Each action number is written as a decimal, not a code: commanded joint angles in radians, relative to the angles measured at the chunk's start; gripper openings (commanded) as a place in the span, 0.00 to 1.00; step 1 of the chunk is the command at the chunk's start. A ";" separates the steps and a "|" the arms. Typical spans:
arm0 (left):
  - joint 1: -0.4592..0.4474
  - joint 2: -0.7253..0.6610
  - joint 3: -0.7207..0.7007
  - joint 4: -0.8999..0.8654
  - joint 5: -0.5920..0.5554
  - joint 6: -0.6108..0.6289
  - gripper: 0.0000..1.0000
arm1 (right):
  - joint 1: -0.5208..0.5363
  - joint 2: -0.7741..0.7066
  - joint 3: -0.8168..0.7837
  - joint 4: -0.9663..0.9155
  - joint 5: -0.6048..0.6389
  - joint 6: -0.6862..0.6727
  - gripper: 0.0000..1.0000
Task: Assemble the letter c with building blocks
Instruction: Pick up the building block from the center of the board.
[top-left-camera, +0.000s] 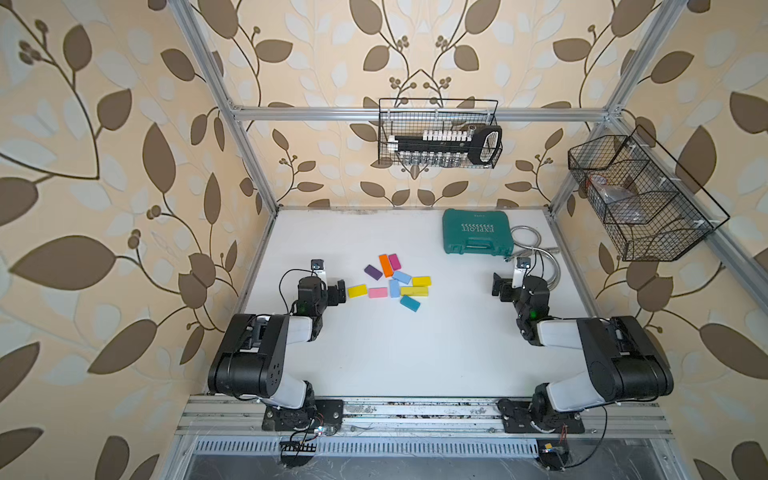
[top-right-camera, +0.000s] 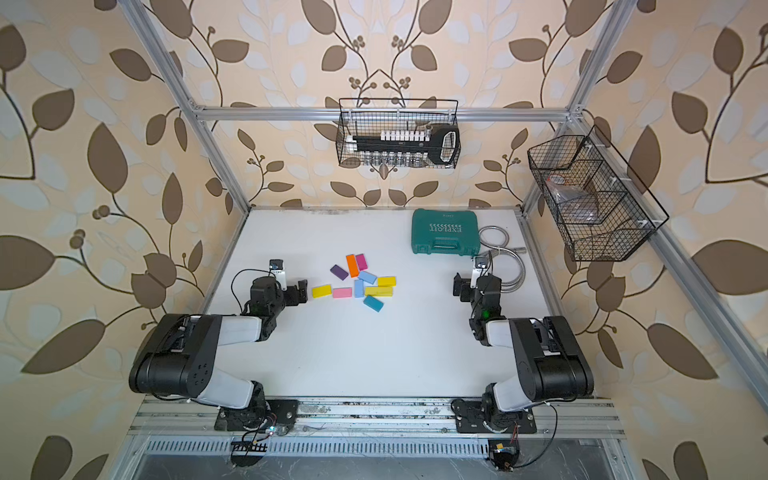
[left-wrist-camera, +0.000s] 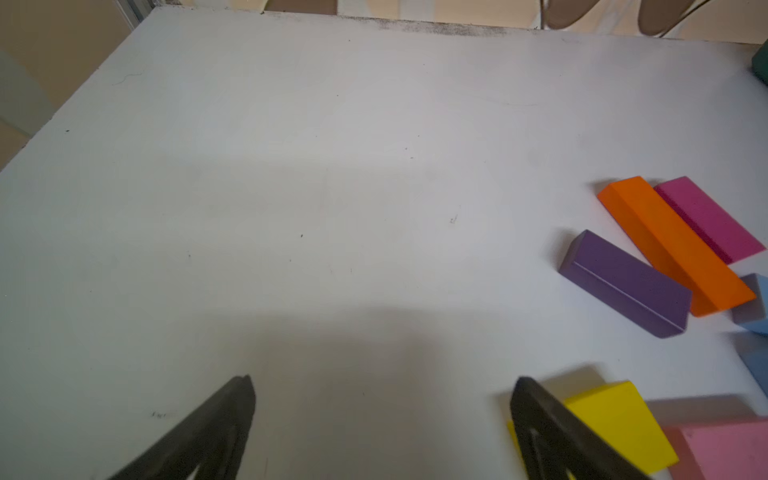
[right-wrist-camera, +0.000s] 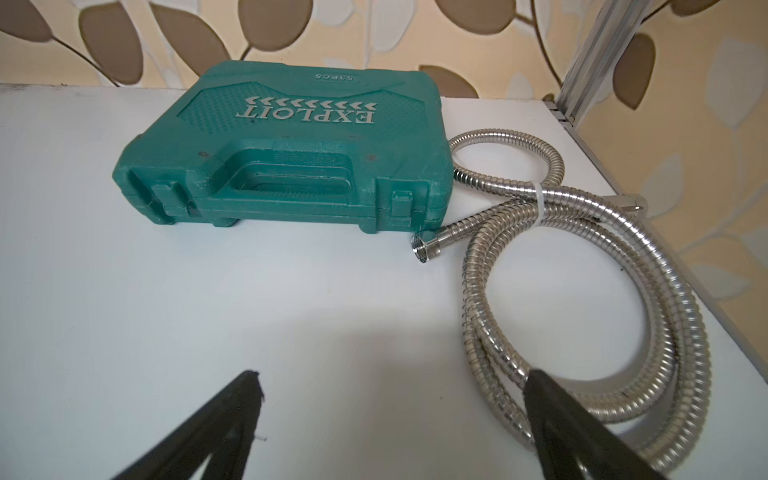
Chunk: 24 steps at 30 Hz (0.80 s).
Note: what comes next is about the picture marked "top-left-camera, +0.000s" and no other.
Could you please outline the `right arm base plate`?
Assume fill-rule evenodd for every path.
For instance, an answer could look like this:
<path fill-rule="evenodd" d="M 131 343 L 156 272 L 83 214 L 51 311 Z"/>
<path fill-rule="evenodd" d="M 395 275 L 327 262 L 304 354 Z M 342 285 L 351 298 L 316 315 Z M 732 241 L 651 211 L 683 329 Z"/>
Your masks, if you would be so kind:
<path fill-rule="evenodd" d="M 502 398 L 496 406 L 507 434 L 583 434 L 578 412 L 558 412 L 546 400 Z"/>

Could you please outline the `teal block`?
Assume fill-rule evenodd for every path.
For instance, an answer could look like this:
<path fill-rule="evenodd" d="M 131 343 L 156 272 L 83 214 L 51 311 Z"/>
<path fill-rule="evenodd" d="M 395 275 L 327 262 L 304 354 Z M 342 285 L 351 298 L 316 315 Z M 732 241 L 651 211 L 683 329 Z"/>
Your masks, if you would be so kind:
<path fill-rule="evenodd" d="M 410 296 L 402 296 L 400 304 L 412 312 L 417 312 L 421 306 L 421 303 L 418 300 L 415 300 Z"/>

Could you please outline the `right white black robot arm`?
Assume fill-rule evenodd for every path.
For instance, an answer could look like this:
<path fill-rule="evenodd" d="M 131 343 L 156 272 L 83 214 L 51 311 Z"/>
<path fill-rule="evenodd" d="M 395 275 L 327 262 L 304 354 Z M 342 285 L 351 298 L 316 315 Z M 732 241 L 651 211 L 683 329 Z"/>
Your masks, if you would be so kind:
<path fill-rule="evenodd" d="M 672 393 L 668 362 L 635 317 L 555 317 L 548 284 L 538 276 L 516 282 L 494 274 L 491 295 L 514 306 L 518 330 L 529 344 L 583 354 L 584 371 L 536 387 L 529 407 L 534 420 Z"/>

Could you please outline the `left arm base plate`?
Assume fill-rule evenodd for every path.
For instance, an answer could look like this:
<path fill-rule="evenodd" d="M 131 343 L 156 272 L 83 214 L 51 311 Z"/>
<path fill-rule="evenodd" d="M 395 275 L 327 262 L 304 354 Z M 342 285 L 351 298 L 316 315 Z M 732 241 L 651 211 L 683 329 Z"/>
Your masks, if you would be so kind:
<path fill-rule="evenodd" d="M 266 406 L 261 428 L 269 432 L 319 432 L 335 435 L 344 419 L 344 402 L 341 399 L 310 400 L 299 409 Z"/>

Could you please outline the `small yellow block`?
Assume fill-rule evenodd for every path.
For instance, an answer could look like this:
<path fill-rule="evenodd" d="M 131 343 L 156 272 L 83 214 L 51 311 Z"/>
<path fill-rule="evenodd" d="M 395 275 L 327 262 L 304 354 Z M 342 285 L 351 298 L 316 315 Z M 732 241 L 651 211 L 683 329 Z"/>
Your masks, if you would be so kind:
<path fill-rule="evenodd" d="M 414 287 L 429 287 L 432 285 L 432 280 L 429 276 L 413 277 L 411 284 Z"/>

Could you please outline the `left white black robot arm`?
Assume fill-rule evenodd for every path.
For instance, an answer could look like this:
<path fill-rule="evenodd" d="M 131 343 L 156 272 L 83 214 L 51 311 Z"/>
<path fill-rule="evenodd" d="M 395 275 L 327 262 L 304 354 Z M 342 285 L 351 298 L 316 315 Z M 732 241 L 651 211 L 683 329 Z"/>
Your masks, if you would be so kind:
<path fill-rule="evenodd" d="M 208 390 L 309 415 L 316 409 L 313 387 L 285 372 L 287 347 L 315 341 L 325 311 L 346 300 L 344 281 L 329 285 L 310 275 L 299 281 L 298 299 L 287 313 L 234 315 L 209 369 Z"/>

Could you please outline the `long yellow block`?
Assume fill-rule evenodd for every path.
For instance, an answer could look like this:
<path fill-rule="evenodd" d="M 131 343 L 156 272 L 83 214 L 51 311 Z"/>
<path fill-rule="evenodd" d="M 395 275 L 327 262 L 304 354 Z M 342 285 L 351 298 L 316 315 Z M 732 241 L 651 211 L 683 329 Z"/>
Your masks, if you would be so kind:
<path fill-rule="evenodd" d="M 400 294 L 409 297 L 427 297 L 429 288 L 427 286 L 402 286 Z"/>

